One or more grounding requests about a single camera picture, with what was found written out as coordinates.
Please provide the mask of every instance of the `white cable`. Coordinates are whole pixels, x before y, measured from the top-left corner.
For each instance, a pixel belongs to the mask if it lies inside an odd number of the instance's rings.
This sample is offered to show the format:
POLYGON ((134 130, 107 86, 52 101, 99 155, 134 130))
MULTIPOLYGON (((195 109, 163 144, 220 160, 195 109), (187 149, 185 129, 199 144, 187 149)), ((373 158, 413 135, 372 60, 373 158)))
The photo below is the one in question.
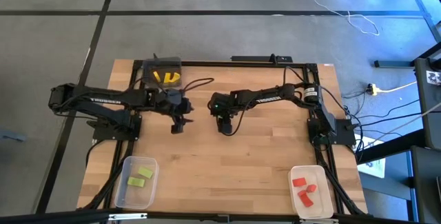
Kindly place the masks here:
POLYGON ((362 14, 351 14, 351 13, 349 13, 349 11, 348 11, 348 12, 347 12, 347 16, 345 16, 345 15, 343 15, 343 14, 340 14, 340 13, 336 12, 336 11, 330 10, 327 6, 324 6, 323 4, 319 4, 319 3, 317 2, 317 0, 312 0, 312 1, 316 2, 316 4, 317 4, 318 6, 324 7, 325 9, 327 9, 328 11, 330 11, 330 12, 332 12, 332 13, 334 13, 334 14, 337 14, 337 15, 339 15, 339 16, 341 16, 341 17, 347 17, 347 22, 349 22, 349 24, 351 24, 351 26, 353 26, 354 28, 357 28, 361 33, 363 33, 363 34, 372 34, 372 35, 375 35, 375 36, 380 35, 380 31, 377 29, 377 25, 376 25, 373 21, 371 21, 371 20, 369 20, 368 18, 366 18, 364 15, 362 15, 362 14), (375 32, 375 33, 372 33, 372 32, 366 32, 366 31, 364 31, 364 30, 361 29, 359 26, 354 25, 354 24, 351 22, 351 17, 363 17, 366 21, 368 21, 369 23, 371 23, 371 24, 373 25, 373 27, 375 28, 376 32, 375 32))
POLYGON ((416 120, 418 120, 419 118, 425 116, 426 114, 428 114, 428 113, 434 111, 436 108, 438 108, 438 107, 440 107, 440 106, 441 106, 441 103, 439 103, 439 104, 433 106, 430 110, 427 110, 426 112, 420 114, 419 116, 417 116, 417 117, 414 118, 414 119, 411 119, 410 121, 406 122, 405 124, 403 124, 403 125, 401 125, 401 126, 399 126, 399 127, 397 127, 397 128, 394 128, 394 129, 392 129, 392 130, 389 131, 389 132, 386 132, 385 134, 383 134, 382 136, 380 136, 380 138, 376 139, 376 140, 373 141, 373 142, 376 142, 376 141, 380 140, 382 137, 384 137, 384 136, 386 136, 386 135, 392 133, 393 131, 395 131, 395 130, 397 130, 397 129, 399 129, 399 128, 402 128, 402 127, 404 127, 404 126, 406 126, 406 125, 408 125, 408 124, 410 124, 410 123, 413 123, 414 121, 416 121, 416 120))
POLYGON ((384 93, 394 92, 396 90, 401 90, 401 89, 403 89, 403 88, 405 88, 405 87, 407 87, 409 85, 413 85, 414 83, 416 83, 416 81, 414 81, 412 83, 408 83, 408 84, 403 85, 403 86, 400 86, 400 87, 395 88, 395 89, 391 89, 391 90, 381 90, 381 89, 378 89, 377 92, 384 92, 384 93))

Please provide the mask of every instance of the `yellow-green block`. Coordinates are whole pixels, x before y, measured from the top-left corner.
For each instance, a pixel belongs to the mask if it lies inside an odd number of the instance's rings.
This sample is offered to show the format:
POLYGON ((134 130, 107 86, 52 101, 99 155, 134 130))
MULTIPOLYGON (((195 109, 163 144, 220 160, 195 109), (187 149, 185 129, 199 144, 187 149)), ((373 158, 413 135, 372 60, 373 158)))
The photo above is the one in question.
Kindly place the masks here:
POLYGON ((138 169, 138 173, 145 176, 148 179, 151 179, 153 176, 153 172, 151 170, 147 169, 146 167, 142 167, 142 166, 138 169))
POLYGON ((144 187, 144 183, 145 183, 144 179, 137 179, 132 176, 130 176, 129 180, 127 181, 128 185, 137 186, 137 187, 144 187))

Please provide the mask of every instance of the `desk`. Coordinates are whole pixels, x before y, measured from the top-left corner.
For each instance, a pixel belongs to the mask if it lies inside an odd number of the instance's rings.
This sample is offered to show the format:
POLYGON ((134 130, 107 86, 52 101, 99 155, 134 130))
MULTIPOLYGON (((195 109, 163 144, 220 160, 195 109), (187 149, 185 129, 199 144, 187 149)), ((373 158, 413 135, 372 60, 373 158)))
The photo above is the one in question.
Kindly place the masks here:
MULTIPOLYGON (((131 60, 116 60, 108 87, 126 89, 132 65, 131 60)), ((318 70, 321 84, 341 101, 334 67, 319 65, 318 70)), ((236 135, 226 137, 217 132, 215 119, 207 109, 215 91, 228 93, 280 85, 283 69, 183 66, 182 71, 183 85, 203 77, 214 77, 215 81, 187 93, 195 108, 187 117, 195 122, 185 125, 182 134, 170 134, 172 120, 168 116, 142 113, 141 135, 133 155, 155 158, 160 168, 156 196, 148 210, 296 214, 291 206, 287 173, 295 165, 316 164, 307 135, 308 111, 287 101, 260 105, 245 113, 236 135)), ((287 81, 297 83, 298 79, 287 73, 287 81)), ((325 104, 337 118, 344 118, 343 111, 327 94, 325 104)), ((232 121, 236 127, 238 118, 232 121)), ((89 203, 107 180, 114 149, 115 141, 106 141, 91 152, 78 207, 89 203)), ((333 145, 333 149, 340 184, 366 212, 354 155, 345 146, 333 145)))

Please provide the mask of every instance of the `yellow plug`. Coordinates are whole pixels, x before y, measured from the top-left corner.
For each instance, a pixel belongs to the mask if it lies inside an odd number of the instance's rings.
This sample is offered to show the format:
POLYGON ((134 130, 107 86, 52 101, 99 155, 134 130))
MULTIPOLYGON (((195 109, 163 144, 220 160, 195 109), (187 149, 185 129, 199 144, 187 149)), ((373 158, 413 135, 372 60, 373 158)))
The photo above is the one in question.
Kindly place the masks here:
POLYGON ((378 88, 375 83, 370 83, 367 85, 366 89, 367 94, 370 94, 372 96, 376 96, 379 92, 382 92, 380 88, 378 88))

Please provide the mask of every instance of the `table leg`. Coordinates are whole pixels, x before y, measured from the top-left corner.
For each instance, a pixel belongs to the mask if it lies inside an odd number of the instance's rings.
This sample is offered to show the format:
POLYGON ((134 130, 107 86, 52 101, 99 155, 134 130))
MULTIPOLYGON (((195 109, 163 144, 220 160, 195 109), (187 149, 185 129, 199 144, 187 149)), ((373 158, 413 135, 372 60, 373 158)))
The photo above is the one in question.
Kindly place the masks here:
MULTIPOLYGON (((438 42, 433 47, 429 48, 426 52, 418 56, 417 58, 429 58, 434 57, 441 52, 441 42, 438 42)), ((374 61, 373 64, 376 68, 412 68, 415 66, 413 61, 374 61)))
POLYGON ((411 148, 412 145, 419 147, 425 146, 424 130, 420 129, 380 145, 367 148, 363 151, 356 152, 357 164, 363 164, 387 156, 405 152, 411 148))

